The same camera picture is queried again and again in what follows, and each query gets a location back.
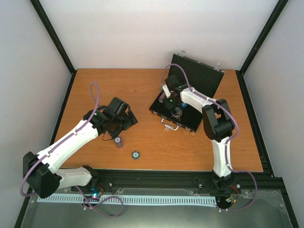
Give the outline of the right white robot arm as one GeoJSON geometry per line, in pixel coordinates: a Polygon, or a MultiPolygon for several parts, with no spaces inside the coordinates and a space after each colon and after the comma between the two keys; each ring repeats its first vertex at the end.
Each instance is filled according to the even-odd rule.
{"type": "Polygon", "coordinates": [[[230,141],[235,120],[226,100],[210,98],[188,83],[182,84],[175,75],[165,79],[162,90],[170,103],[185,103],[202,113],[204,132],[213,148],[213,172],[220,178],[229,176],[232,171],[230,141]]]}

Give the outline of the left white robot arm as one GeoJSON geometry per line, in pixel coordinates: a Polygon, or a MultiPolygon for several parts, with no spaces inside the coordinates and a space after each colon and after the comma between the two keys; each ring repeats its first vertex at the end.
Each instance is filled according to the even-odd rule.
{"type": "Polygon", "coordinates": [[[65,136],[46,149],[23,157],[23,177],[42,199],[58,189],[82,186],[85,190],[98,188],[97,172],[88,165],[76,169],[62,169],[61,165],[75,152],[98,136],[109,133],[112,139],[137,124],[130,106],[114,97],[108,106],[88,111],[83,119],[65,136]]]}

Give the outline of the clear round dealer button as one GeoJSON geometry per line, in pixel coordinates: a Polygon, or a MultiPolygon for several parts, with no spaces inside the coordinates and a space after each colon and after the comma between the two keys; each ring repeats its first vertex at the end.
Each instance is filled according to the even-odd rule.
{"type": "Polygon", "coordinates": [[[171,115],[175,118],[179,118],[182,116],[182,109],[179,107],[174,107],[171,110],[171,115]]]}

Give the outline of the blue short stack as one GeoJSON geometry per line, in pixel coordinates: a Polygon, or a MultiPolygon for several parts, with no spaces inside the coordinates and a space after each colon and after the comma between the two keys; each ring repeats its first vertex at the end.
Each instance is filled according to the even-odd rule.
{"type": "Polygon", "coordinates": [[[139,153],[138,151],[134,151],[134,152],[132,153],[132,158],[133,158],[134,160],[139,159],[139,157],[140,157],[140,153],[139,153]]]}

